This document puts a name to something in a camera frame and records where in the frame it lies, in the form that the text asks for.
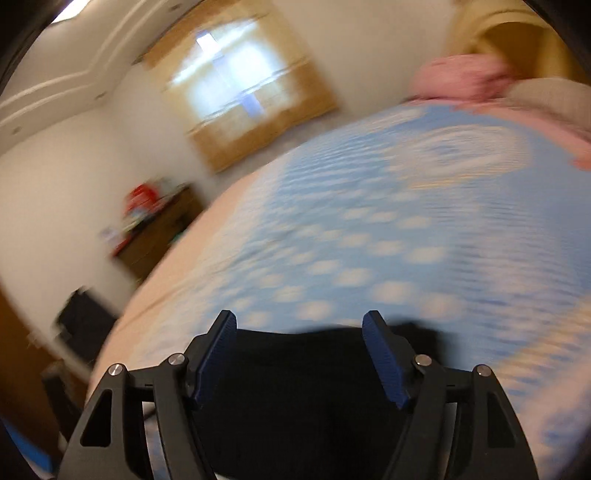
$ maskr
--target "ceiling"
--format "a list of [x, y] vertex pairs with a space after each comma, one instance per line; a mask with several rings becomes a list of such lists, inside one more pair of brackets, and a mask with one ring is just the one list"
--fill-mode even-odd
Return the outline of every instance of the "ceiling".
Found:
[[91, 0], [47, 27], [0, 96], [0, 154], [107, 100], [131, 64], [199, 0]]

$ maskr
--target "ceiling light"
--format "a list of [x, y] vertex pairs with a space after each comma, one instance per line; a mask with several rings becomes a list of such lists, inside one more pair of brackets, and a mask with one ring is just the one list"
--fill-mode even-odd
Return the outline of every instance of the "ceiling light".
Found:
[[61, 14], [57, 16], [57, 18], [51, 23], [58, 23], [62, 20], [68, 20], [69, 18], [74, 18], [80, 12], [84, 10], [84, 7], [88, 5], [90, 0], [72, 0], [70, 4], [62, 10]]

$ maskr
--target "blue bedspread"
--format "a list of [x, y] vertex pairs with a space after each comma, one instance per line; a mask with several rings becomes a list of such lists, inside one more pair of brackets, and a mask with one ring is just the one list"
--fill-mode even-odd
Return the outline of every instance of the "blue bedspread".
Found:
[[222, 309], [242, 328], [359, 326], [379, 310], [492, 366], [542, 478], [591, 423], [591, 174], [540, 134], [402, 106], [268, 165], [137, 355], [154, 363]]

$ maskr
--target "gray pillow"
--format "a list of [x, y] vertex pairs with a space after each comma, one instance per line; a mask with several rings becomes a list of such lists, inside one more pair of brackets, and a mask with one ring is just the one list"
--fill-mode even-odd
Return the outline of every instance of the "gray pillow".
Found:
[[591, 87], [559, 77], [528, 79], [514, 83], [506, 98], [520, 105], [540, 108], [591, 132]]

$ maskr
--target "wooden door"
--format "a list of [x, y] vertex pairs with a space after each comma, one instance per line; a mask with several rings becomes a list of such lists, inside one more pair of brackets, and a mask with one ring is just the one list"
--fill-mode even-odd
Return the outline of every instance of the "wooden door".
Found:
[[57, 459], [59, 429], [41, 383], [41, 372], [56, 359], [28, 335], [0, 290], [0, 416]]

